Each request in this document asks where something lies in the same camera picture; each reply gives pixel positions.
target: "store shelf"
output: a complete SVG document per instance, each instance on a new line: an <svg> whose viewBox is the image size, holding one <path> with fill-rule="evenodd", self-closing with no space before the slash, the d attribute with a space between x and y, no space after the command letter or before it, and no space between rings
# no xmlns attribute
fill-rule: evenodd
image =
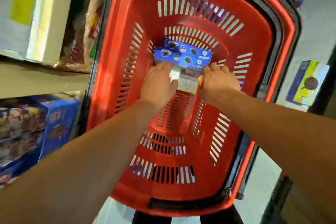
<svg viewBox="0 0 336 224"><path fill-rule="evenodd" d="M86 90L89 74L61 72L28 62L0 61L0 99Z"/></svg>

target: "oreo box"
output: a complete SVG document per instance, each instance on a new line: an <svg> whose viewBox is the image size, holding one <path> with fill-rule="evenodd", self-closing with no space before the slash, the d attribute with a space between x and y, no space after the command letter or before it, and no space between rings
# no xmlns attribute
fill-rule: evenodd
<svg viewBox="0 0 336 224"><path fill-rule="evenodd" d="M68 142L81 101L66 94L32 98L48 109L40 156L44 159Z"/></svg>
<svg viewBox="0 0 336 224"><path fill-rule="evenodd" d="M172 62L182 67L181 74L200 77L202 68L211 62L212 52L192 45L165 39L162 47L157 47L154 54L155 64Z"/></svg>

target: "fingers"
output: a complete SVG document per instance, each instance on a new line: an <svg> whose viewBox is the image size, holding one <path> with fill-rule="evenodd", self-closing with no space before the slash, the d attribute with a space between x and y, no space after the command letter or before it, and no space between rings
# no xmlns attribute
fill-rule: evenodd
<svg viewBox="0 0 336 224"><path fill-rule="evenodd" d="M220 68L223 72L225 72L225 73L229 73L230 71L229 71L229 68L227 67L227 66L222 66L221 68Z"/></svg>
<svg viewBox="0 0 336 224"><path fill-rule="evenodd" d="M163 63L163 66L162 66L162 70L164 71L167 71L168 73L170 72L171 68L173 67L173 63L172 62L165 62Z"/></svg>
<svg viewBox="0 0 336 224"><path fill-rule="evenodd" d="M210 72L211 72L210 67L208 67L208 66L203 67L203 69L202 69L202 74L203 75L206 75L207 73L210 73Z"/></svg>
<svg viewBox="0 0 336 224"><path fill-rule="evenodd" d="M155 68L156 69L162 69L162 67L166 64L166 62L162 62L159 65L156 65Z"/></svg>
<svg viewBox="0 0 336 224"><path fill-rule="evenodd" d="M200 97L202 100L204 100L204 97L205 97L205 91L204 91L204 89L202 89L202 88L198 88L198 90L197 90L197 94L199 95L199 97Z"/></svg>
<svg viewBox="0 0 336 224"><path fill-rule="evenodd" d="M156 69L156 66L152 66L152 67L148 70L147 74L153 72L153 70L155 70L155 69Z"/></svg>
<svg viewBox="0 0 336 224"><path fill-rule="evenodd" d="M170 84L170 95L173 96L177 90L177 87L179 86L178 80L174 80Z"/></svg>
<svg viewBox="0 0 336 224"><path fill-rule="evenodd" d="M217 65L215 62L213 62L213 63L211 63L210 69L211 69L212 71L215 71L215 70L220 70L221 68L220 68L220 66Z"/></svg>

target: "product label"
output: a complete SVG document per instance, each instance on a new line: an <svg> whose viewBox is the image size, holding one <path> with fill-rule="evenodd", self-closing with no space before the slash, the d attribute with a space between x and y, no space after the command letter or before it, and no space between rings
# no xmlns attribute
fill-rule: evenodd
<svg viewBox="0 0 336 224"><path fill-rule="evenodd" d="M180 71L171 70L169 73L170 81L178 80L178 90L185 91L191 94L196 94L199 85L199 78L195 78L186 74L181 74Z"/></svg>

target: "shopping basket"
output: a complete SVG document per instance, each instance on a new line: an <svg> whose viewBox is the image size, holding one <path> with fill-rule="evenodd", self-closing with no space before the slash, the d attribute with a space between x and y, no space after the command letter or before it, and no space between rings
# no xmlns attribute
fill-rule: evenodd
<svg viewBox="0 0 336 224"><path fill-rule="evenodd" d="M227 65L243 92L274 102L299 34L299 16L286 0L108 0L84 105L86 129L139 98L165 37L211 50L212 62ZM177 91L139 138L111 196L152 215L228 208L254 146L230 117Z"/></svg>

